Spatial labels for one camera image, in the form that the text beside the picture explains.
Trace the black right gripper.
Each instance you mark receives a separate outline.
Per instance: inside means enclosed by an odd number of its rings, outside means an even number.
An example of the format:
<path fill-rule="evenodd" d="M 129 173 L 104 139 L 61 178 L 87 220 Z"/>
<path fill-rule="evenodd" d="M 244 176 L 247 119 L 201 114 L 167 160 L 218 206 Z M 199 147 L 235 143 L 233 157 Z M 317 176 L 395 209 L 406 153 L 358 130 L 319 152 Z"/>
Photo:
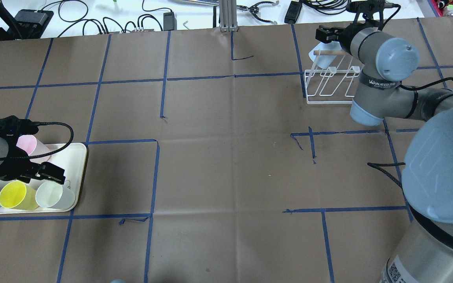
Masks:
<path fill-rule="evenodd" d="M 346 28 L 326 27 L 319 25 L 316 29 L 316 40 L 322 43 L 338 42 L 343 50 L 350 50 L 351 43 L 359 30 L 356 25 L 352 24 Z"/>

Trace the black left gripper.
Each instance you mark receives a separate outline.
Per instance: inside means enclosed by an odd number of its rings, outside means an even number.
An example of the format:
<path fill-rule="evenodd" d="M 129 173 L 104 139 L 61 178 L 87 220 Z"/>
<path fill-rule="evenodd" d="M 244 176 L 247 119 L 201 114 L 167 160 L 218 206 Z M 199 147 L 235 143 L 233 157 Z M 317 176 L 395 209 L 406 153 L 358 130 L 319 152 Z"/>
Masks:
<path fill-rule="evenodd" d="M 65 182 L 65 170 L 50 162 L 34 163 L 29 159 L 5 159 L 0 164 L 0 180 L 19 180 L 29 184 L 32 179 Z"/>

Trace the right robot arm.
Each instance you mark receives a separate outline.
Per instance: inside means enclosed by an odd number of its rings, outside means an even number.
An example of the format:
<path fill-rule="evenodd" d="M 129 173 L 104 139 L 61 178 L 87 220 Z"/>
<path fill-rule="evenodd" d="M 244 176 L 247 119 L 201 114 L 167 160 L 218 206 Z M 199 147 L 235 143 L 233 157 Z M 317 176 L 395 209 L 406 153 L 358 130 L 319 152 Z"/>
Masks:
<path fill-rule="evenodd" d="M 338 42 L 363 63 L 350 116 L 372 127 L 385 118 L 424 121 L 404 158 L 398 185 L 413 222 L 383 265 L 380 283 L 453 283 L 453 90 L 403 86 L 420 53 L 380 26 L 319 26 L 316 39 Z"/>

